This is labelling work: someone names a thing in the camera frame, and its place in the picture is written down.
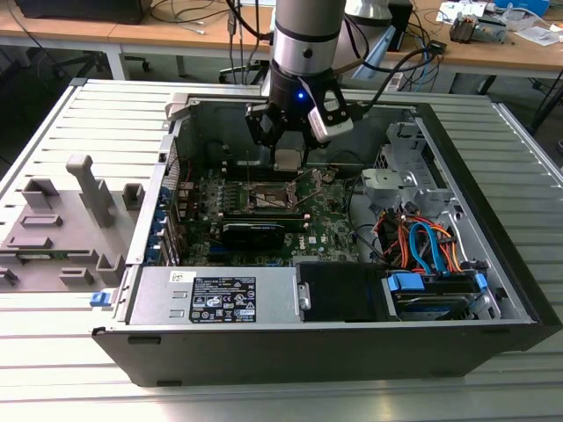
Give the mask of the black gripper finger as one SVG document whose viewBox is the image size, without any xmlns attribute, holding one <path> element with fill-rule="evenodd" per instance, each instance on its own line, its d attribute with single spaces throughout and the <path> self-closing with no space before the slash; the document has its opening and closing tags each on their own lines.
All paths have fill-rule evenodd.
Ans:
<svg viewBox="0 0 563 422">
<path fill-rule="evenodd" d="M 276 146 L 289 122 L 286 113 L 275 104 L 247 103 L 245 121 L 253 142 L 269 149 L 269 166 L 274 167 Z"/>
<path fill-rule="evenodd" d="M 301 166 L 304 168 L 308 162 L 309 154 L 318 147 L 318 141 L 311 129 L 304 129 L 303 135 L 303 157 Z"/>
</svg>

